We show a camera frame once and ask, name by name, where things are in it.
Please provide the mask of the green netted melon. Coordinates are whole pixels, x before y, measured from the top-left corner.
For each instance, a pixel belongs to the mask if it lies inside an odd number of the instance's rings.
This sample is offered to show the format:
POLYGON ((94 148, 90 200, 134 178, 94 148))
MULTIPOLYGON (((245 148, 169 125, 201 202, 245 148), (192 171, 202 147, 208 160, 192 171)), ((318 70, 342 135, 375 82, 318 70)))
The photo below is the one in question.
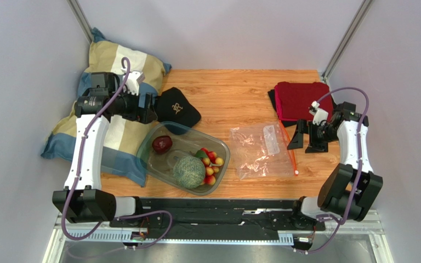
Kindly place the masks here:
POLYGON ((199 158, 185 156, 179 159, 173 167, 175 183, 186 189, 201 185, 206 177, 206 167, 199 158))

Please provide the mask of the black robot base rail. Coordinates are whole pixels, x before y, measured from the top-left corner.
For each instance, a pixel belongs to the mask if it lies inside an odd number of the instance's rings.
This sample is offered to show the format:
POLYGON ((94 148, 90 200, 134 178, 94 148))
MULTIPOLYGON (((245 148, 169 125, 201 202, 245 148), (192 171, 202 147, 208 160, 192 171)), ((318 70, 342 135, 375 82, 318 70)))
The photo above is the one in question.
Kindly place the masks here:
POLYGON ((142 198, 144 219, 114 220, 111 227, 144 227, 148 238, 211 241, 275 241, 280 231, 325 231, 299 211, 293 199, 142 198))

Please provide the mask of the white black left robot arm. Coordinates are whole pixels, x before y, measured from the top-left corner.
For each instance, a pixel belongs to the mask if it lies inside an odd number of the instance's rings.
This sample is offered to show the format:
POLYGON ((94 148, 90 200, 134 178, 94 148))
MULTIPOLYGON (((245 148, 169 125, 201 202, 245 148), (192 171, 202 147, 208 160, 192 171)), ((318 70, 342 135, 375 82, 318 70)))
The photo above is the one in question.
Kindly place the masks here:
POLYGON ((102 191, 101 159, 104 142, 114 116, 149 124, 157 119, 153 95, 145 94, 140 103, 140 71, 123 78, 109 72, 93 75, 88 88, 75 102, 76 142, 64 189, 55 191, 53 204, 70 223, 105 222, 134 215, 137 197, 115 197, 102 191))

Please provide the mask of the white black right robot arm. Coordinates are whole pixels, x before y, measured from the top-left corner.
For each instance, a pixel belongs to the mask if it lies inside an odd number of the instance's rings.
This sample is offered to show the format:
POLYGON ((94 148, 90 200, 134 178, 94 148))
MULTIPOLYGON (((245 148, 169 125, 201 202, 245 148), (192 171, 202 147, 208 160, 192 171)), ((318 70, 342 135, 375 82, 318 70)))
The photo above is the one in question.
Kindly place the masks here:
POLYGON ((338 105, 329 117, 314 101, 310 113, 311 121, 297 121, 288 150, 303 148, 307 134, 305 153, 328 152, 329 143, 338 142, 340 159, 317 197, 300 198, 298 213, 318 221, 362 221, 383 187, 383 178, 375 175, 368 158, 368 117, 356 112, 356 106, 349 102, 338 105))

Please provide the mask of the dark red apple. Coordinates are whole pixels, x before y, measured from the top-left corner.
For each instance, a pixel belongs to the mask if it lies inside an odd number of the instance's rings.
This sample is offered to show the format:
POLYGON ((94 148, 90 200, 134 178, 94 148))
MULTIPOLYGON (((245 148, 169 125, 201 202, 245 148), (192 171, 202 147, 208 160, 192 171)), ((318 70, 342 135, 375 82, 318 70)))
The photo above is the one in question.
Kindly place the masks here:
POLYGON ((168 135, 158 136, 152 141, 152 149, 159 155, 166 153, 172 146, 172 138, 168 135))

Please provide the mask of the clear orange zip top bag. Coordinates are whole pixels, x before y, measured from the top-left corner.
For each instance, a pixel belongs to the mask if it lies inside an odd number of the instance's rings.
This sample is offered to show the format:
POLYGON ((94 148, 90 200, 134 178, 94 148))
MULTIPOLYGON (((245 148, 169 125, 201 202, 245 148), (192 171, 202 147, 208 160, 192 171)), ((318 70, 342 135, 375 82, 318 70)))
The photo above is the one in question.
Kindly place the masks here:
POLYGON ((231 159, 240 180, 298 175, 287 131, 279 121, 230 129, 231 159))

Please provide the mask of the bunch of red lychees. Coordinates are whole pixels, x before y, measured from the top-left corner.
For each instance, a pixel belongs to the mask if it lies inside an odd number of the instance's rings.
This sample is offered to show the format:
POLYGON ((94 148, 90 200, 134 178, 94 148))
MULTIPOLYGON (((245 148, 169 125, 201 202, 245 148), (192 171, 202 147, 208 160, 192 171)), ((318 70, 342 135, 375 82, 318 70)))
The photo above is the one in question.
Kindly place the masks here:
POLYGON ((220 168, 225 164, 224 159, 219 157, 216 152, 205 147, 198 150, 194 156, 201 160, 205 168, 204 179, 200 185, 215 185, 220 168))

